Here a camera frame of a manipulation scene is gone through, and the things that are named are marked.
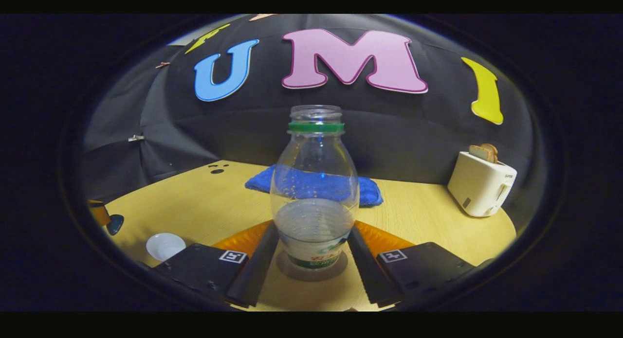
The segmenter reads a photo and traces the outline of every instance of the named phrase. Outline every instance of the white toaster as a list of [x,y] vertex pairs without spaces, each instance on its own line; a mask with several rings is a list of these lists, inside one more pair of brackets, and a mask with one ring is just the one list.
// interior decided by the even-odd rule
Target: white toaster
[[491,216],[506,200],[516,177],[517,170],[501,161],[490,163],[459,152],[448,190],[467,214]]

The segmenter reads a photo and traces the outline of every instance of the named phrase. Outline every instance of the table surface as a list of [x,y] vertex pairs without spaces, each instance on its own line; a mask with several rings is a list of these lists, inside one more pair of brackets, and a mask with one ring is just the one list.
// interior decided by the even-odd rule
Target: table surface
[[[244,187],[247,180],[266,168],[220,160],[131,192],[106,205],[109,214],[125,217],[122,229],[109,237],[131,259],[155,267],[160,261],[145,248],[147,239],[154,234],[177,234],[187,246],[213,245],[271,220],[269,194]],[[212,174],[216,169],[224,171]],[[380,206],[360,208],[357,219],[416,245],[432,241],[477,266],[503,252],[516,237],[513,223],[503,209],[487,218],[468,216],[443,185],[372,180],[385,201]],[[348,243],[344,247],[347,269],[320,282],[298,281],[283,275],[275,261],[282,250],[279,241],[257,306],[246,310],[380,310],[367,299]]]

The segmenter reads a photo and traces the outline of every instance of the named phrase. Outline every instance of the blue towel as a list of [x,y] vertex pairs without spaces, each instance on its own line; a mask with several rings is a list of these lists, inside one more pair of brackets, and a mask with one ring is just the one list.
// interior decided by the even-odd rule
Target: blue towel
[[[275,170],[275,166],[271,166],[269,169],[264,170],[260,174],[252,177],[244,184],[244,187],[251,190],[257,190],[262,192],[270,192],[271,191],[271,179],[273,175],[273,171]],[[300,170],[291,170],[289,174],[289,178],[293,178],[294,185],[306,186],[309,185],[310,182],[316,186],[314,190],[314,194],[317,198],[326,198],[330,200],[343,200],[344,198],[340,196],[340,191],[337,190],[339,185],[343,185],[340,183],[340,179],[344,179],[345,177],[339,176],[331,176],[325,175],[322,173],[310,173],[310,172],[302,172]],[[305,190],[296,190],[294,198],[311,198],[311,191],[309,189]],[[360,207],[374,207],[375,205],[380,205],[383,203],[383,197],[381,196],[381,190],[379,189],[376,182],[368,179],[367,177],[359,178],[359,195],[360,195]]]

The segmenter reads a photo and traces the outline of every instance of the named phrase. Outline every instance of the letter m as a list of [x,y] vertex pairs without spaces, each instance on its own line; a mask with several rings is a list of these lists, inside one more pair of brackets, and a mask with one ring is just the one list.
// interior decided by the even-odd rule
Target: letter m
[[427,92],[427,84],[418,77],[408,44],[402,35],[371,30],[354,45],[323,29],[299,30],[283,36],[292,41],[292,70],[282,85],[290,89],[315,88],[327,82],[318,71],[318,59],[329,67],[342,83],[352,84],[366,63],[374,58],[374,72],[367,82],[377,88],[413,94]]

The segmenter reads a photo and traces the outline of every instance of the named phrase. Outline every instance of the clear plastic bottle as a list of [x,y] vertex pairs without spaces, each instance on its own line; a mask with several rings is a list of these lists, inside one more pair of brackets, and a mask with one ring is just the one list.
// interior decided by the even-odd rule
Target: clear plastic bottle
[[341,254],[359,209],[359,180],[340,137],[337,106],[295,106],[290,143],[275,167],[272,214],[295,267],[324,271]]

